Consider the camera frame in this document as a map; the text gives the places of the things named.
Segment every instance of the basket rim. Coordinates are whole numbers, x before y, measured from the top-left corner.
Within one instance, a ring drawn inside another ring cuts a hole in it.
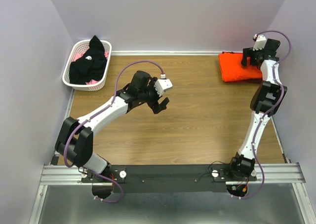
[[[109,56],[108,56],[107,64],[106,64],[106,66],[105,66],[105,70],[104,70],[104,74],[103,74],[102,79],[101,79],[100,81],[98,81],[97,83],[92,84],[92,85],[72,84],[72,83],[68,83],[68,82],[65,80],[66,71],[67,71],[67,66],[71,63],[71,62],[70,62],[70,58],[71,58],[71,55],[73,54],[73,51],[74,51],[75,47],[76,47],[77,45],[80,45],[81,43],[86,43],[87,41],[90,42],[90,40],[81,40],[81,41],[78,41],[78,42],[74,45],[73,49],[72,49],[71,52],[70,52],[69,58],[68,58],[68,60],[67,60],[67,63],[66,63],[66,65],[65,65],[65,68],[64,68],[63,78],[62,78],[63,83],[66,84],[66,85],[69,86],[69,87],[79,87],[79,88],[96,87],[96,86],[100,85],[101,83],[103,83],[103,81],[104,81],[105,78],[106,78],[106,74],[107,74],[107,70],[108,70],[109,63],[110,63],[110,58],[111,58],[112,45],[111,45],[111,43],[109,43],[109,42],[106,41],[106,40],[100,40],[101,42],[108,44],[109,47],[110,47],[110,49],[109,49]]]

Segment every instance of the wooden floor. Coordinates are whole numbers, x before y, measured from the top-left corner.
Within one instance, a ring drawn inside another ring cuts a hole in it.
[[[76,91],[71,116],[85,115],[109,100],[118,72],[141,59],[159,63],[173,83],[170,103],[154,115],[147,105],[113,121],[94,139],[94,151],[112,164],[207,164],[229,162],[243,142],[257,84],[224,83],[217,56],[112,56],[103,89]],[[137,70],[159,77],[154,65],[138,64],[121,76],[118,88]],[[263,163],[284,163],[269,122],[258,149]]]

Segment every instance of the white wall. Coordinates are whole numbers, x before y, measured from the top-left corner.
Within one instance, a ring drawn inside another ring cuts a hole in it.
[[[186,51],[240,51],[283,1],[52,0],[75,42],[96,34],[113,50]]]
[[[314,210],[316,210],[315,8],[315,0],[285,0],[270,26],[270,29],[286,33],[293,44],[291,55],[280,66],[280,79],[288,87],[288,92],[275,115],[275,121],[285,155],[292,162],[300,162]]]
[[[69,98],[71,38],[50,0],[0,0],[0,223],[28,223]]]

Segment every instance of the red fabric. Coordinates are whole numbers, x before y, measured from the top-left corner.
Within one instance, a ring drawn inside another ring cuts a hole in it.
[[[241,65],[242,53],[228,53],[219,54],[219,65],[222,72],[222,79],[224,82],[241,81],[247,79],[261,79],[262,73],[256,66]]]

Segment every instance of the laundry basket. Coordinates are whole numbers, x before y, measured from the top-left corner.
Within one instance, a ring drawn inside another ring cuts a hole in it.
[[[106,40],[101,40],[101,42],[104,46],[105,51],[109,53],[107,65],[105,66],[105,70],[104,70],[104,74],[103,74],[102,79],[99,82],[97,82],[95,84],[91,84],[91,85],[80,85],[80,84],[71,84],[70,83],[69,68],[70,68],[71,62],[74,60],[76,54],[84,54],[87,51],[87,49],[89,49],[90,40],[82,40],[82,41],[79,41],[76,45],[74,45],[74,47],[70,53],[70,56],[68,58],[65,69],[64,69],[63,82],[67,86],[70,86],[70,87],[74,88],[75,90],[80,90],[80,91],[97,91],[97,90],[100,90],[104,86],[105,79],[107,77],[108,70],[109,70],[109,63],[110,63],[110,58],[111,58],[112,46]]]

